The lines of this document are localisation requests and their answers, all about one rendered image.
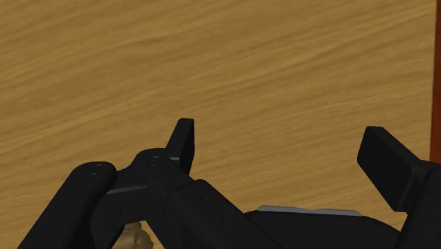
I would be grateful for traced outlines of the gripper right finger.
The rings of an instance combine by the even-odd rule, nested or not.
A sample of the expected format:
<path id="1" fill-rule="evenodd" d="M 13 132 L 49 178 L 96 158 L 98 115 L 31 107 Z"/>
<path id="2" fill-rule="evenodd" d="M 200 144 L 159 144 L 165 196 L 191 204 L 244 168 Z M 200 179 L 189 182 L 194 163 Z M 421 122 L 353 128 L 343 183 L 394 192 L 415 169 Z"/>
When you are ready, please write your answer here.
<path id="1" fill-rule="evenodd" d="M 441 249 L 441 164 L 419 159 L 373 126 L 365 129 L 357 162 L 391 209 L 407 213 L 394 249 Z"/>

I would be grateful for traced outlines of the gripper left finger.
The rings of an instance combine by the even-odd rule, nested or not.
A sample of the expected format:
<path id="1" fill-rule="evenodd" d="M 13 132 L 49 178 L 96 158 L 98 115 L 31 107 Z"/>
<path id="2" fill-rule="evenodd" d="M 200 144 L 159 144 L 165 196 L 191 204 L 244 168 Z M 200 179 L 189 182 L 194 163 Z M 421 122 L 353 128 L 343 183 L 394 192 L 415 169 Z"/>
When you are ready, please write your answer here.
<path id="1" fill-rule="evenodd" d="M 194 121 L 180 119 L 163 148 L 117 170 L 75 167 L 17 249 L 112 249 L 125 225 L 148 223 L 164 249 L 282 249 L 205 180 L 194 180 Z"/>

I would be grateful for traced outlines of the beige lumpy object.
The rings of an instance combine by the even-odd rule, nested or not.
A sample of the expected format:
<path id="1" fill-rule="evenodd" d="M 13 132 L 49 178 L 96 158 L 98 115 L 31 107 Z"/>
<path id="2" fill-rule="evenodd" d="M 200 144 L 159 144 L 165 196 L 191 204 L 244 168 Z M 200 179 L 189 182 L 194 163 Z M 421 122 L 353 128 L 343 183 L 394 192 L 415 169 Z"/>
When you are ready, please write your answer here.
<path id="1" fill-rule="evenodd" d="M 127 224 L 112 249 L 153 249 L 153 241 L 141 222 Z"/>

